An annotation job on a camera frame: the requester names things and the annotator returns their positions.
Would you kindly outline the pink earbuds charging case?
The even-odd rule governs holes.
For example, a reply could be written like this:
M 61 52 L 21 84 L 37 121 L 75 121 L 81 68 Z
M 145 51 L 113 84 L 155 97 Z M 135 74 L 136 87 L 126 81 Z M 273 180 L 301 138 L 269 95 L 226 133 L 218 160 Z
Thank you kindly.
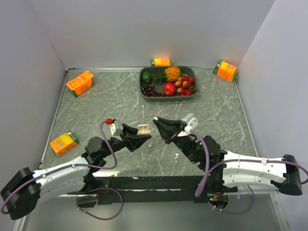
M 140 124 L 137 126 L 137 135 L 150 135 L 150 126 L 147 124 Z

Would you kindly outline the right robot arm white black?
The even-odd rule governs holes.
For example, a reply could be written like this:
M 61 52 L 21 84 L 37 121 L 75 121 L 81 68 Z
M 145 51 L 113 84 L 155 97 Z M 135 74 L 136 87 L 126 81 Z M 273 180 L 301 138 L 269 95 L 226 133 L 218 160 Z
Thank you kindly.
M 302 195 L 299 164 L 292 155 L 281 158 L 261 158 L 223 150 L 211 137 L 201 137 L 193 114 L 181 120 L 154 117 L 161 138 L 173 143 L 193 164 L 204 171 L 195 196 L 202 192 L 216 193 L 240 187 L 277 190 L 286 195 Z

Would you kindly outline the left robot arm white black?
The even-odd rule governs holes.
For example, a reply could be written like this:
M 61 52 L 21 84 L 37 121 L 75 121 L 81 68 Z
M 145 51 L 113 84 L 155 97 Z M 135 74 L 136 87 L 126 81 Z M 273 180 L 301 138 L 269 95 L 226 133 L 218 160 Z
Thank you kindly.
M 132 128 L 114 119 L 103 124 L 110 125 L 111 138 L 104 133 L 102 137 L 92 137 L 85 152 L 72 161 L 35 171 L 28 167 L 20 169 L 0 192 L 3 199 L 0 212 L 17 220 L 31 213 L 38 203 L 54 197 L 71 192 L 90 193 L 95 188 L 93 173 L 117 166 L 115 160 L 113 166 L 106 167 L 106 157 L 115 156 L 123 148 L 134 152 L 151 138 L 147 124 Z

